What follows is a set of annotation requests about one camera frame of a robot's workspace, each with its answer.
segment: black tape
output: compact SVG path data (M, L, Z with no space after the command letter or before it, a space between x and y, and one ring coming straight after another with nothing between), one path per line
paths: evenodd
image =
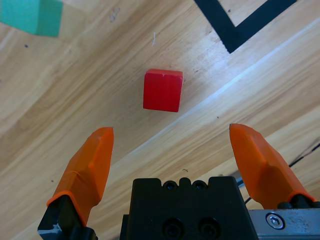
M268 0L237 27L219 0L194 0L231 54L297 0Z

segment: green block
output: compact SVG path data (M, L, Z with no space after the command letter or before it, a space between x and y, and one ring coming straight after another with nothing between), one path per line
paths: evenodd
M60 0L0 0L0 22L30 34L57 37L63 7Z

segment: wooden floor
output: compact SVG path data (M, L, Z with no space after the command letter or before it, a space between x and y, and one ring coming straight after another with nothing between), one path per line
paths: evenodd
M265 0L221 2L237 25ZM101 240L119 237L134 179L235 172L230 123L261 132L287 162L320 136L319 0L299 0L232 54L192 0L65 3L59 38L0 24L1 240L40 239L46 201L102 126L115 144L88 222ZM179 113L142 108L150 68L184 73ZM318 199L319 156L293 168Z

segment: red cube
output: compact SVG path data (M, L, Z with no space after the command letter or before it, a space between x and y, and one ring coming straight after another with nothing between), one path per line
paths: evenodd
M177 113L183 78L181 71L148 70L144 76L143 108Z

